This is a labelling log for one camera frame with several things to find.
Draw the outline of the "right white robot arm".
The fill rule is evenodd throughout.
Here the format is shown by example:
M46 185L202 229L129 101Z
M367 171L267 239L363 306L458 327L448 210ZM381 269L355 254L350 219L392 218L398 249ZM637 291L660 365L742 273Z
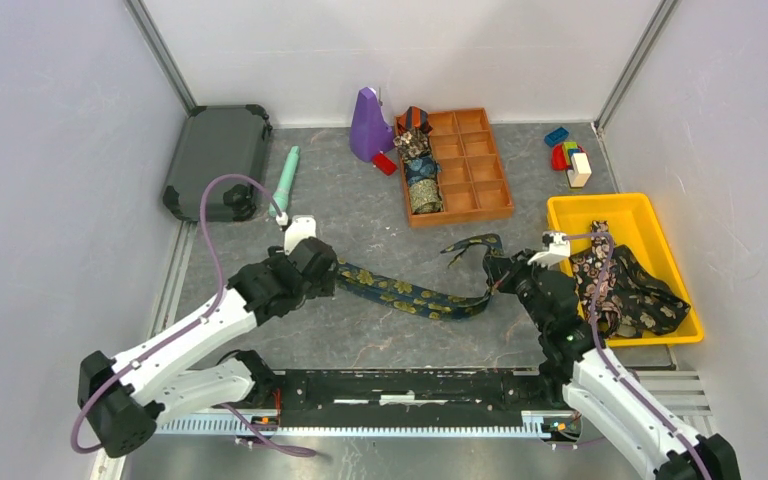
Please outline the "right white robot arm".
M493 290L516 295L539 331L540 400L580 413L644 479L740 478L732 445L699 433L649 393L579 314L574 280L530 255L490 249L483 265Z

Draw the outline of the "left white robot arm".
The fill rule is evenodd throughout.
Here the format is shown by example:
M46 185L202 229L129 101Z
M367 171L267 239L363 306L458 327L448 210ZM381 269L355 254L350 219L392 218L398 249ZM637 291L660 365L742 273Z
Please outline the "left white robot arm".
M88 423L99 448L119 458L159 426L196 411L238 402L266 405L277 380L256 352L238 352L203 370L194 364L308 299L332 296L336 269L334 250L315 237L290 251L274 247L267 259L243 266L206 304L157 336L114 357L88 355L80 364L81 411L73 429Z

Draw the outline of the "navy yellow floral tie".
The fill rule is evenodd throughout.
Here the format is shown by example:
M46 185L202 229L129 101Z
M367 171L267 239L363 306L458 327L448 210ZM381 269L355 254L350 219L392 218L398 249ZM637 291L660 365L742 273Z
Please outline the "navy yellow floral tie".
M485 233L460 240L440 251L450 254L450 265L457 263L472 247L484 249L486 255L505 255L501 237ZM338 287L349 293L403 313L435 321L461 321L481 314L494 292L486 284L480 296L463 297L425 288L416 284L374 273L343 259L337 263Z

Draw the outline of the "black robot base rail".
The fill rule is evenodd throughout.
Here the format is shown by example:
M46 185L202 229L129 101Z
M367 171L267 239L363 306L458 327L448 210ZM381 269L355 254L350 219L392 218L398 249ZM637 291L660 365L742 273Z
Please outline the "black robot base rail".
M515 427L524 415L575 410L533 370L287 369L259 378L239 409L277 413L280 427Z

